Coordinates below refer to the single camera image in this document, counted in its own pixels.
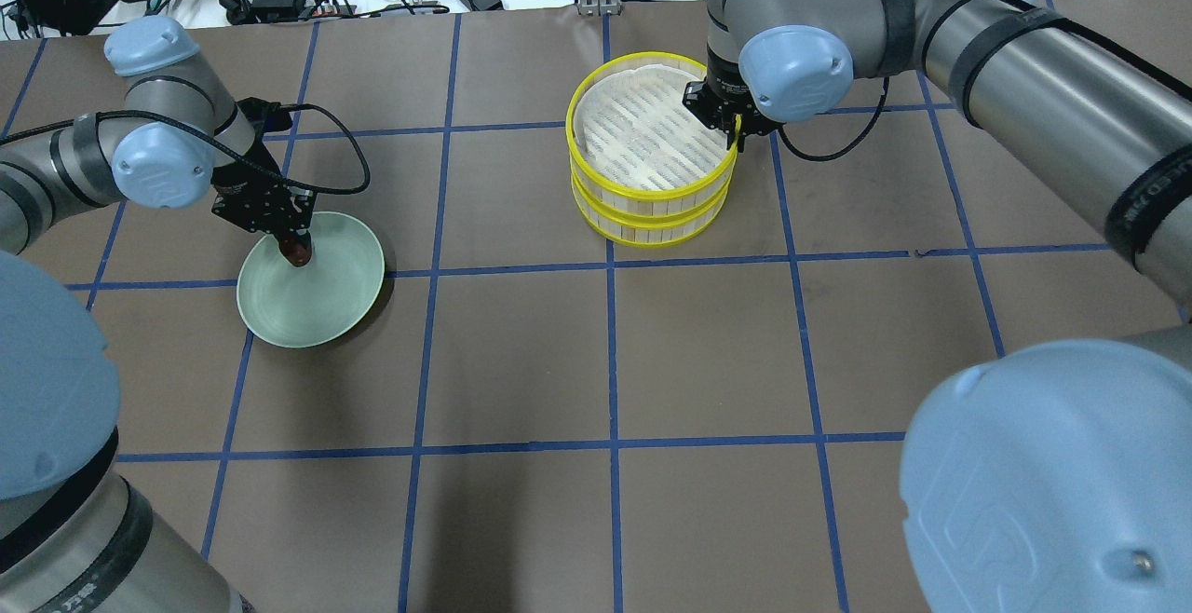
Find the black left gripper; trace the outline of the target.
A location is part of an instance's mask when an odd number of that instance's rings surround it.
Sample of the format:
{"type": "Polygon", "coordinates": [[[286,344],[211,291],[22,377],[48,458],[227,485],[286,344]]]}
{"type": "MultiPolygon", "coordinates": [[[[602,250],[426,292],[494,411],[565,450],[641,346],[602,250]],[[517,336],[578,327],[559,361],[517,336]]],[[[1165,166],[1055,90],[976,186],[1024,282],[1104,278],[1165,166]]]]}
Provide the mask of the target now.
{"type": "Polygon", "coordinates": [[[248,233],[269,234],[279,242],[310,242],[316,194],[268,177],[232,184],[215,182],[212,213],[248,233]]]}

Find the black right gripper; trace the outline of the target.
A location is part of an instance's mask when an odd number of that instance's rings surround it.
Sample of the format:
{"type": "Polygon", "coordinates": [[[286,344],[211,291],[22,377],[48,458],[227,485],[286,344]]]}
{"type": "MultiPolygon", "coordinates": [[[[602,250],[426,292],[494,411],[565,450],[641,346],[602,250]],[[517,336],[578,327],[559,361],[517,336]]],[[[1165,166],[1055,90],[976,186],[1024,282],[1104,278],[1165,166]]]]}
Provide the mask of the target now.
{"type": "Polygon", "coordinates": [[[739,141],[769,136],[780,122],[756,107],[749,91],[741,98],[721,98],[708,81],[693,81],[683,91],[683,107],[708,129],[726,134],[726,151],[737,151],[739,141]]]}

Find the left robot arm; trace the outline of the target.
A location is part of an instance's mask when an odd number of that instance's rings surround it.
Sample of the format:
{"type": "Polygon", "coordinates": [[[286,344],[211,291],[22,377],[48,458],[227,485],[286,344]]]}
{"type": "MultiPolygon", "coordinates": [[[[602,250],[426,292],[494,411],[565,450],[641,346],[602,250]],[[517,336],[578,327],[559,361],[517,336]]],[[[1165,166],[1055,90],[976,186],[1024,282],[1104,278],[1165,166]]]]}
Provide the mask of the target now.
{"type": "Polygon", "coordinates": [[[182,25],[144,16],[103,44],[120,111],[4,140],[5,612],[252,612],[252,602],[114,471],[122,389],[91,312],[24,252],[56,223],[119,202],[215,212],[312,256],[315,194],[263,134],[291,109],[235,101],[182,25]]]}

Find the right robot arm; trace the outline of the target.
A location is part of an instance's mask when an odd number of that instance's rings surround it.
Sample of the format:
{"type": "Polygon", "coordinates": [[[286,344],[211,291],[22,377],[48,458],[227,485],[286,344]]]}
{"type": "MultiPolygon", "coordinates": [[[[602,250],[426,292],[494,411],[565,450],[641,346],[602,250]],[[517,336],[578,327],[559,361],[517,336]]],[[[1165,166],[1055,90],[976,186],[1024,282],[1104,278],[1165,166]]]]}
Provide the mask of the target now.
{"type": "MultiPolygon", "coordinates": [[[[1188,309],[1188,86],[1032,0],[707,0],[683,103],[765,136],[915,70],[1188,309]]],[[[1188,323],[1013,351],[924,400],[900,460],[933,612],[1191,608],[1188,323]]]]}

